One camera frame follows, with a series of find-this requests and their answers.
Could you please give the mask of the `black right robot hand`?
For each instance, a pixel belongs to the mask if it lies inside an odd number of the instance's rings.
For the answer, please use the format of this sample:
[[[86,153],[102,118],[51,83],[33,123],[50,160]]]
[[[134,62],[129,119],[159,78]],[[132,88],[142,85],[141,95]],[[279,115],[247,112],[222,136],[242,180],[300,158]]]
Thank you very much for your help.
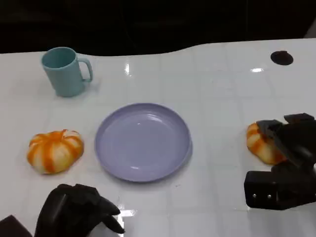
[[[316,172],[316,118],[306,114],[283,116],[286,123],[276,119],[258,120],[259,131],[272,139],[273,145],[299,170]]]

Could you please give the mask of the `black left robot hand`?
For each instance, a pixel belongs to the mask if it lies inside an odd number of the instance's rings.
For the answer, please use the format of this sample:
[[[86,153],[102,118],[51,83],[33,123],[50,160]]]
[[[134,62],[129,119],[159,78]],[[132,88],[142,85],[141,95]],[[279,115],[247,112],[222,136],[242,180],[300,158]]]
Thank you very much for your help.
[[[100,223],[124,234],[116,220],[120,210],[102,197],[96,188],[76,184],[60,184],[53,189],[37,220],[36,237],[86,237]]]

